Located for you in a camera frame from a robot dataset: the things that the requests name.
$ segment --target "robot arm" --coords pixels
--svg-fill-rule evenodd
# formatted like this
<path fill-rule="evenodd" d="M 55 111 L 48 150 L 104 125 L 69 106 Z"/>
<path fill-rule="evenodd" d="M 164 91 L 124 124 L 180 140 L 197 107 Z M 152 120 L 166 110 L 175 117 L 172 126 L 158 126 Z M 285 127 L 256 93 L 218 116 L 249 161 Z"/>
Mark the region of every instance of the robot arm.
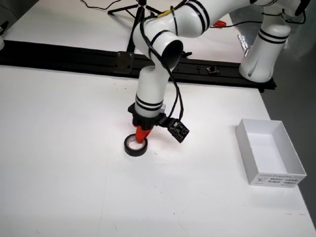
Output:
<path fill-rule="evenodd" d="M 197 38 L 231 11 L 251 4 L 263 6 L 265 19 L 261 31 L 247 58 L 242 62 L 240 72 L 249 80 L 267 81 L 272 76 L 274 63 L 290 33 L 290 27 L 282 20 L 281 13 L 299 15 L 306 8 L 306 1 L 189 0 L 173 14 L 144 23 L 143 32 L 165 62 L 165 66 L 149 50 L 138 25 L 133 34 L 135 46 L 150 58 L 155 66 L 141 70 L 135 104 L 129 108 L 133 113 L 133 124 L 138 126 L 136 140 L 143 142 L 149 134 L 148 131 L 157 125 L 155 123 L 159 115 L 164 112 L 163 98 L 169 79 L 165 67 L 172 71 L 180 60 L 183 44 L 179 37 Z"/>

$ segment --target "white box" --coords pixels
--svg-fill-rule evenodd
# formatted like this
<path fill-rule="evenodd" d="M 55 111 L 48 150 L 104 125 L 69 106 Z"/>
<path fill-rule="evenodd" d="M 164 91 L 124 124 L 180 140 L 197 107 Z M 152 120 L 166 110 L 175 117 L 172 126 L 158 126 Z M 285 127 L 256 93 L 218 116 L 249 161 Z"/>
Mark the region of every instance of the white box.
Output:
<path fill-rule="evenodd" d="M 236 136 L 250 185 L 293 188 L 306 177 L 281 121 L 242 119 Z"/>

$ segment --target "black cable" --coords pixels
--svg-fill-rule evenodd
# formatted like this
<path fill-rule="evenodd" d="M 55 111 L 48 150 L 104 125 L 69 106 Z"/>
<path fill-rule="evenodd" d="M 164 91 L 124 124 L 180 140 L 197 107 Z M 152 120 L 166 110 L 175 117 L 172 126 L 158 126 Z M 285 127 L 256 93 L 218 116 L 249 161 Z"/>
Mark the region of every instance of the black cable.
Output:
<path fill-rule="evenodd" d="M 292 18 L 291 19 L 284 19 L 283 15 L 281 15 L 283 20 L 286 22 L 286 23 L 289 23 L 289 24 L 297 24 L 297 25 L 303 25 L 305 24 L 306 22 L 306 13 L 305 11 L 303 11 L 303 21 L 302 22 L 297 22 L 297 21 L 292 21 Z M 236 24 L 233 24 L 233 25 L 229 25 L 229 26 L 211 26 L 210 28 L 229 28 L 229 27 L 234 27 L 234 26 L 238 26 L 238 25 L 241 25 L 241 24 L 245 24 L 245 23 L 262 23 L 262 21 L 242 21 L 242 22 L 239 22 L 239 23 L 236 23 Z"/>
<path fill-rule="evenodd" d="M 296 25 L 303 25 L 306 23 L 306 13 L 305 11 L 303 11 L 303 21 L 302 22 L 297 22 L 297 21 L 293 21 L 292 18 L 291 19 L 284 19 L 284 17 L 282 16 L 283 20 L 289 24 L 296 24 Z"/>
<path fill-rule="evenodd" d="M 113 3 L 111 3 L 110 5 L 108 5 L 106 8 L 102 8 L 102 7 L 98 7 L 98 6 L 89 6 L 84 0 L 80 0 L 80 1 L 83 2 L 84 5 L 85 5 L 87 8 L 99 9 L 99 10 L 107 10 L 107 9 L 109 9 L 114 3 L 117 3 L 117 2 L 122 1 L 122 0 L 116 0 L 116 1 L 114 1 Z"/>
<path fill-rule="evenodd" d="M 182 7 L 188 0 L 182 0 L 174 9 L 177 10 Z"/>
<path fill-rule="evenodd" d="M 11 9 L 9 9 L 9 8 L 7 8 L 7 7 L 3 6 L 3 5 L 1 5 L 1 4 L 0 4 L 0 6 L 3 7 L 4 9 L 10 11 L 10 12 L 16 17 L 16 19 L 19 19 L 19 18 L 17 17 L 17 15 L 15 15 L 15 13 L 14 13 Z"/>
<path fill-rule="evenodd" d="M 149 16 L 149 17 L 146 17 L 143 21 L 141 21 L 140 23 L 140 32 L 141 32 L 141 35 L 146 43 L 146 45 L 148 46 L 149 48 L 149 51 L 160 61 L 160 63 L 162 64 L 162 66 L 167 70 L 167 72 L 169 73 L 169 76 L 176 88 L 176 99 L 174 101 L 174 104 L 172 106 L 172 109 L 171 109 L 171 112 L 170 112 L 170 115 L 168 116 L 168 118 L 171 118 L 174 110 L 175 110 L 175 107 L 177 105 L 177 102 L 178 102 L 178 99 L 180 100 L 180 107 L 181 107 L 181 110 L 180 110 L 180 115 L 179 115 L 179 120 L 182 119 L 183 117 L 183 113 L 184 113 L 184 107 L 183 107 L 183 101 L 182 101 L 182 96 L 181 96 L 181 92 L 180 92 L 180 89 L 177 85 L 177 82 L 175 81 L 173 75 L 172 75 L 172 72 L 171 70 L 168 68 L 168 66 L 163 62 L 162 60 L 162 57 L 159 55 L 159 53 L 153 48 L 150 40 L 148 39 L 148 37 L 145 35 L 145 30 L 144 30 L 144 23 L 147 21 L 147 20 L 150 20 L 150 19 L 155 19 L 157 18 L 157 16 Z"/>
<path fill-rule="evenodd" d="M 245 24 L 245 23 L 262 23 L 262 21 L 242 21 L 233 25 L 229 25 L 229 26 L 211 26 L 210 28 L 229 28 L 229 27 L 234 27 L 234 26 L 238 26 L 241 24 Z"/>
<path fill-rule="evenodd" d="M 176 28 L 176 36 L 178 36 L 178 24 L 177 24 L 177 19 L 176 19 L 176 15 L 174 14 L 174 8 L 173 6 L 170 7 L 170 10 L 171 10 L 171 13 L 172 13 L 172 16 L 173 16 L 173 21 L 174 21 L 174 25 L 175 25 L 175 28 Z"/>
<path fill-rule="evenodd" d="M 130 14 L 134 19 L 136 19 L 136 17 L 129 10 L 125 10 L 125 11 L 127 11 L 128 14 Z"/>

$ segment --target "tripod stand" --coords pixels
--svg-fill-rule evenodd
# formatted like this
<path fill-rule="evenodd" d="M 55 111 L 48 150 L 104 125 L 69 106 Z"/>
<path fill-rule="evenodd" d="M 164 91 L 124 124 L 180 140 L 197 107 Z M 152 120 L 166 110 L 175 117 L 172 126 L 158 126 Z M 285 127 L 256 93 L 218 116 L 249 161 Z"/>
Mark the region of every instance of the tripod stand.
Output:
<path fill-rule="evenodd" d="M 155 9 L 155 8 L 153 8 L 151 6 L 147 6 L 147 0 L 138 0 L 138 4 L 135 4 L 135 5 L 132 5 L 132 6 L 126 6 L 126 7 L 122 7 L 122 8 L 118 8 L 118 9 L 114 9 L 114 10 L 108 11 L 108 14 L 109 15 L 113 15 L 113 13 L 115 13 L 115 12 L 127 11 L 130 15 L 132 15 L 128 10 L 134 9 L 134 8 L 138 8 L 138 9 L 137 9 L 134 25 L 133 25 L 133 28 L 132 28 L 132 32 L 131 32 L 131 35 L 130 35 L 130 38 L 129 38 L 129 42 L 128 42 L 128 46 L 127 46 L 127 50 L 126 50 L 127 52 L 134 52 L 135 51 L 135 45 L 134 45 L 134 42 L 133 42 L 133 33 L 134 33 L 135 27 L 142 20 L 145 19 L 145 8 L 148 9 L 149 11 L 151 11 L 151 12 L 156 13 L 156 14 L 162 14 L 161 11 L 158 11 L 157 9 Z"/>

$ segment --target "white table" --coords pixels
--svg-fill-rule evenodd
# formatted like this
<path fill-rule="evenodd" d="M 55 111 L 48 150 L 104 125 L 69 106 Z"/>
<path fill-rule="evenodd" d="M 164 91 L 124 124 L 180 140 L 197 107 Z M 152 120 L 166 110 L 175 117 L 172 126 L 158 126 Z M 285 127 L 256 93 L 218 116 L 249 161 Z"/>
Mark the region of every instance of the white table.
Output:
<path fill-rule="evenodd" d="M 185 40 L 186 50 L 239 61 L 234 30 L 214 32 Z M 117 51 L 128 35 L 77 0 L 41 0 L 6 39 Z M 133 79 L 0 67 L 0 236 L 316 236 L 298 188 L 247 183 L 235 127 L 269 119 L 257 90 L 181 84 L 185 142 L 155 128 L 147 153 L 131 158 L 123 141 L 135 131 L 127 107 L 136 88 Z M 169 84 L 169 109 L 174 96 Z"/>

